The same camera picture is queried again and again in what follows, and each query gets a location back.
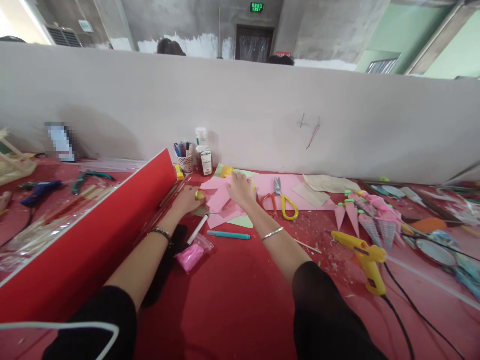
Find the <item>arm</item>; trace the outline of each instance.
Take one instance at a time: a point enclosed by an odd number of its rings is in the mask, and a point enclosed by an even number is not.
[[[173,235],[184,215],[202,203],[195,199],[197,190],[197,187],[185,186],[156,227]],[[157,232],[148,234],[108,279],[105,286],[68,321],[100,322],[118,326],[118,338],[106,359],[134,358],[137,312],[167,246],[168,240],[164,235]],[[43,359],[96,359],[111,338],[112,334],[108,331],[94,328],[61,330],[56,340],[45,350]]]
[[[155,227],[172,236],[180,220],[202,204],[195,199],[198,189],[185,186],[171,209]],[[158,232],[149,233],[108,279],[105,286],[124,290],[130,295],[138,312],[168,245],[164,235]]]
[[[245,175],[233,173],[230,197],[250,218],[260,238],[280,225],[251,196]],[[286,232],[263,244],[283,275],[292,282],[295,300],[294,337],[299,359],[368,357],[386,359],[370,339],[362,320],[342,298],[330,276]]]
[[[278,222],[270,217],[265,210],[251,196],[252,184],[245,175],[233,173],[231,185],[228,189],[230,197],[248,215],[260,238],[280,228]],[[298,245],[286,231],[280,231],[266,239],[263,244],[270,253],[273,261],[283,275],[293,281],[297,270],[306,262],[311,262],[310,256]]]

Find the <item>glue bottle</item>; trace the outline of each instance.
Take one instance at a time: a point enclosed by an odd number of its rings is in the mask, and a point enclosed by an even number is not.
[[[212,152],[207,146],[207,129],[197,127],[196,133],[196,163],[203,176],[212,174]]]

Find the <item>door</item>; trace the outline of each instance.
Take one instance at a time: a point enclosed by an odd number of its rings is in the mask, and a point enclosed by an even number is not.
[[[273,28],[237,25],[235,60],[266,63],[273,38]]]

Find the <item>pink bag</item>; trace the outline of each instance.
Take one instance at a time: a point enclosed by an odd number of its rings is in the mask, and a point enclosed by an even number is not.
[[[195,265],[197,265],[204,254],[210,252],[213,248],[214,245],[210,241],[208,241],[203,235],[198,234],[190,247],[174,257],[188,274]]]

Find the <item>forearm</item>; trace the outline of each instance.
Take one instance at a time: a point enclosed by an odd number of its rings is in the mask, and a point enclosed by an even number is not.
[[[172,208],[156,226],[173,236],[182,217],[183,213],[181,211]],[[167,238],[162,234],[149,233],[113,273],[105,285],[124,290],[132,298],[138,312],[168,244]]]
[[[243,206],[258,235],[263,239],[280,228],[255,200],[248,200]],[[312,261],[310,256],[298,245],[286,230],[280,231],[263,241],[273,261],[283,275],[291,282],[300,266]]]

